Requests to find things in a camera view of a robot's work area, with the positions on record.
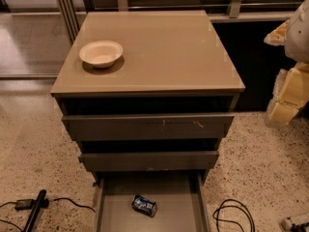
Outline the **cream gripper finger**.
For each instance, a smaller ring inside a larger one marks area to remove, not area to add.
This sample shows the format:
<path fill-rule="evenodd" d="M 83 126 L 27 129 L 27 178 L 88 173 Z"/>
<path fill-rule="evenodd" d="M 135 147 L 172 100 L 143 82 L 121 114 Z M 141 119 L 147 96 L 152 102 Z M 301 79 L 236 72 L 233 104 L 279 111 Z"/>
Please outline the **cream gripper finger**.
<path fill-rule="evenodd" d="M 276 76 L 265 123 L 270 128 L 287 126 L 309 102 L 309 64 L 296 63 Z"/>
<path fill-rule="evenodd" d="M 264 43 L 273 46 L 284 45 L 289 22 L 289 20 L 286 20 L 285 22 L 281 23 L 276 29 L 268 33 L 264 38 Z"/>

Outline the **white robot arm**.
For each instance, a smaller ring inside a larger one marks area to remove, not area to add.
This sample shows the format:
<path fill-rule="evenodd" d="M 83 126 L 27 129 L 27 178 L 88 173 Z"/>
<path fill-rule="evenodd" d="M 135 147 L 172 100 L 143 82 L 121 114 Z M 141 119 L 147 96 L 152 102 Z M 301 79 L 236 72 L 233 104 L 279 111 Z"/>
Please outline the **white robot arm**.
<path fill-rule="evenodd" d="M 276 76 L 265 123 L 270 128 L 287 126 L 309 102 L 309 0 L 304 0 L 290 19 L 266 35 L 266 44 L 283 45 L 295 60 L 289 71 Z"/>

